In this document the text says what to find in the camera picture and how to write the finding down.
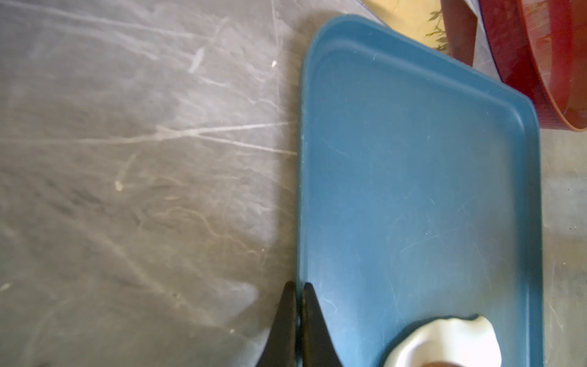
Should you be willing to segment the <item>teal plastic tray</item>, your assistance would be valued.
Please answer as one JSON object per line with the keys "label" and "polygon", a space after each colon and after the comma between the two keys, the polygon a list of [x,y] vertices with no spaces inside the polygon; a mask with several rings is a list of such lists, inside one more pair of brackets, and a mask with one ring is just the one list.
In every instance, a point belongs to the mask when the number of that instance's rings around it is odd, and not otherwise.
{"label": "teal plastic tray", "polygon": [[487,317],[505,366],[544,365],[540,130],[531,101],[357,15],[301,71],[299,284],[344,366],[416,327]]}

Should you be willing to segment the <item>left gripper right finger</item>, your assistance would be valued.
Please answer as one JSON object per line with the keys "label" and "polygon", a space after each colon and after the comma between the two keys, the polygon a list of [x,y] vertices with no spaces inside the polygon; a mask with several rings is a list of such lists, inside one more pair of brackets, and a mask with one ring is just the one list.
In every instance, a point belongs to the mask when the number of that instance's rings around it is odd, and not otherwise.
{"label": "left gripper right finger", "polygon": [[301,354],[304,367],[342,367],[314,287],[304,285],[301,306]]}

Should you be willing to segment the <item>wooden rolling pin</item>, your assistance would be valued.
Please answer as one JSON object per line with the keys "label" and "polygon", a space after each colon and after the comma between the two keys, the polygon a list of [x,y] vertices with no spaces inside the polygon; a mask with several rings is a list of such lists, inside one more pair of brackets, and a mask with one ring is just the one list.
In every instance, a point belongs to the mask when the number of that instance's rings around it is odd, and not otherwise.
{"label": "wooden rolling pin", "polygon": [[422,365],[422,367],[462,367],[461,365],[446,362],[446,361],[432,361]]}

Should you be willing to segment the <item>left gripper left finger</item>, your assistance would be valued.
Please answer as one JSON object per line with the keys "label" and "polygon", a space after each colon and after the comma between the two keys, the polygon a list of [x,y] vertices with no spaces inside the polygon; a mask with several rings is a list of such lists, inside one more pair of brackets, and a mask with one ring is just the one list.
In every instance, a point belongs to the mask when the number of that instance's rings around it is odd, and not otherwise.
{"label": "left gripper left finger", "polygon": [[295,367],[297,365],[297,289],[285,284],[265,348],[256,367]]}

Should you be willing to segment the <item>white dough lump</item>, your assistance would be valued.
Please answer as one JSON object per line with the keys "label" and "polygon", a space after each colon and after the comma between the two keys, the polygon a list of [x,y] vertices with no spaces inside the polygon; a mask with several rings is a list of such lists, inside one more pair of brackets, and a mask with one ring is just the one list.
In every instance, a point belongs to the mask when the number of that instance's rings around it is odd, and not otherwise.
{"label": "white dough lump", "polygon": [[417,328],[401,341],[385,360],[385,366],[422,366],[432,361],[461,366],[500,366],[502,356],[491,322],[438,319]]}

